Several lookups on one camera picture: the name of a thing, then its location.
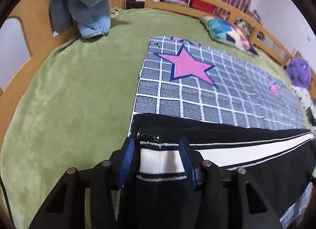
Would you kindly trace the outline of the colourful geometric pillow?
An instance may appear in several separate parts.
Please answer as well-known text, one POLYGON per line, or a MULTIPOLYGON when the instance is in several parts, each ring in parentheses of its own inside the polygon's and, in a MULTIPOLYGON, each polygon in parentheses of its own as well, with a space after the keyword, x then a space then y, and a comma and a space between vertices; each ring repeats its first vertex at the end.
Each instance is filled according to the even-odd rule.
POLYGON ((247 37, 236 26, 211 15, 200 17, 199 20, 205 24, 213 40, 250 55, 258 55, 247 37))

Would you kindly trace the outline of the green plush bedspread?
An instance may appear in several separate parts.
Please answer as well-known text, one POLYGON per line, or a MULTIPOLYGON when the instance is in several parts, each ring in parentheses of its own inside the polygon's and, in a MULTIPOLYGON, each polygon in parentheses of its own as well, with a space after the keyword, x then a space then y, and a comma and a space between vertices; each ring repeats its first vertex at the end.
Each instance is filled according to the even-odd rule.
MULTIPOLYGON (((1 186, 16 228, 30 228, 68 168, 91 169, 130 137, 139 74, 154 36, 224 51, 287 83, 295 94, 280 65, 259 50, 254 56, 213 40, 199 19, 136 9, 116 12, 111 23, 106 36, 83 39, 79 34, 55 48, 15 109, 2 143, 1 186)), ((117 228, 122 190, 111 192, 117 228)), ((86 189, 85 228, 92 228, 89 203, 86 189)))

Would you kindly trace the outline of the grey grid blanket with stars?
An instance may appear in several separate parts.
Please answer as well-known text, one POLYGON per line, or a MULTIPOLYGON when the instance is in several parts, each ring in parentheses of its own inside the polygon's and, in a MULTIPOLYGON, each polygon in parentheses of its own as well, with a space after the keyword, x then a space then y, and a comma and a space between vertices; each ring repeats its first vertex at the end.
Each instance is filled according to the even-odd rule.
POLYGON ((224 51, 174 36, 150 40, 130 131, 133 117, 145 113, 242 128, 312 132, 287 83, 224 51))

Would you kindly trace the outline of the black pants with white stripe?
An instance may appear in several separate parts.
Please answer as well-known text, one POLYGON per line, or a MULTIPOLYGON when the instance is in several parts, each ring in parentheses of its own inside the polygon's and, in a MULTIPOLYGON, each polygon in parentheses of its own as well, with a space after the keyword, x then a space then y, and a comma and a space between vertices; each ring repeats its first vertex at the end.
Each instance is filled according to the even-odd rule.
POLYGON ((196 228, 201 192, 186 177, 181 138, 224 175, 246 169, 282 228, 298 226, 309 204, 315 136, 307 129, 271 131, 145 113, 133 117, 130 138, 135 150, 120 197, 120 228, 196 228))

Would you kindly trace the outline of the purple plush toy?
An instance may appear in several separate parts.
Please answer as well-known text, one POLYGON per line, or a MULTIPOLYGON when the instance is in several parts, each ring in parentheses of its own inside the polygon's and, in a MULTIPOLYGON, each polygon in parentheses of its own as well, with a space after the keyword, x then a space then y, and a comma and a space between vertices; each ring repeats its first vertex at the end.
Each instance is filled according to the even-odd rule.
POLYGON ((307 88, 311 82, 311 68, 302 57, 291 59, 285 71, 294 86, 307 88))

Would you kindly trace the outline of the white black-spotted cloth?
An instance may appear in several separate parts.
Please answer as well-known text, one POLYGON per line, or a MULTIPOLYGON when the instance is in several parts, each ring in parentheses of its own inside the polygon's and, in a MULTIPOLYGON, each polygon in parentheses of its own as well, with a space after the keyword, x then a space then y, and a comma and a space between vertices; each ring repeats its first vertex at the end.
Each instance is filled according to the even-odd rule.
POLYGON ((294 86, 294 92, 297 94, 301 105, 308 117, 309 123, 312 125, 315 131, 315 104, 309 94, 307 88, 294 86))

